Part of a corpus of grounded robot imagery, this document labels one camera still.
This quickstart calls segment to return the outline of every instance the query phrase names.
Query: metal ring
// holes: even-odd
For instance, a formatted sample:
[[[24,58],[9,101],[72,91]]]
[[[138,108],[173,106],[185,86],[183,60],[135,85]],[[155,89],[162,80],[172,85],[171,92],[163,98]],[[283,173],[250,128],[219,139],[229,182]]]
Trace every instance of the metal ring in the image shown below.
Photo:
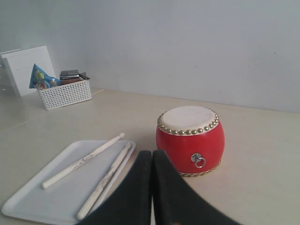
[[[195,163],[195,166],[197,168],[202,168],[205,166],[206,164],[206,159],[202,157],[201,154],[199,153],[194,153],[192,156],[191,156],[191,161]]]
[[[204,166],[205,166],[205,164],[206,164],[206,159],[205,159],[205,158],[203,158],[203,157],[201,157],[201,158],[198,158],[198,160],[199,160],[198,162],[195,162],[195,166],[196,166],[197,168],[202,168],[202,167],[204,167]],[[199,166],[199,165],[197,165],[197,163],[200,163],[202,160],[204,161],[204,162],[203,162],[203,164],[202,164],[202,165],[200,165],[200,166]]]

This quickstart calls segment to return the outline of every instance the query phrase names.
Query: table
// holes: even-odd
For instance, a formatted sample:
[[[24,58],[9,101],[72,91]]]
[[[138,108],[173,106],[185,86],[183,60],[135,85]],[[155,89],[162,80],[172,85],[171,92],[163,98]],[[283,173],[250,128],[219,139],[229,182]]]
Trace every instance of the table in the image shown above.
[[[300,114],[93,89],[87,102],[46,111],[37,93],[0,97],[0,205],[70,143],[111,139],[120,132],[136,151],[155,150],[157,117],[172,108],[215,110],[225,131],[220,166],[184,180],[206,201],[244,225],[300,224]],[[0,224],[33,222],[0,215]]]

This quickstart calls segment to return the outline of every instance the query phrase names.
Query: wall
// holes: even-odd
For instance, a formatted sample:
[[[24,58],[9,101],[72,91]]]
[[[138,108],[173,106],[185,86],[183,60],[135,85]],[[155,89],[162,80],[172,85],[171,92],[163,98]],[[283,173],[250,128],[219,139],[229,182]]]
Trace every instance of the wall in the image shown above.
[[[0,51],[47,45],[56,72],[87,71],[94,87],[300,112],[299,1],[7,0],[4,7]]]

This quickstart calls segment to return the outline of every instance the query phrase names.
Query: drum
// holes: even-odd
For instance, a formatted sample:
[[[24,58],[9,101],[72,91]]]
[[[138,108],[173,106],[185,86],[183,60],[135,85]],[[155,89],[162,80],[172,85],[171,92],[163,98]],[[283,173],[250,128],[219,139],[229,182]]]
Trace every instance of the drum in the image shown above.
[[[200,106],[184,106],[159,116],[158,149],[165,150],[177,171],[186,176],[215,169],[224,151],[224,132],[217,113]]]

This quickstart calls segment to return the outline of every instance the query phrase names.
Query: blue snack bag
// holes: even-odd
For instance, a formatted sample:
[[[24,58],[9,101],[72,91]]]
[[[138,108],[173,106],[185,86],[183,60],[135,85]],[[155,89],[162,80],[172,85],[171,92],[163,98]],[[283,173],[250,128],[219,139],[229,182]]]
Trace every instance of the blue snack bag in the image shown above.
[[[29,88],[44,90],[47,88],[60,86],[61,81],[55,77],[48,76],[36,64],[33,65]]]

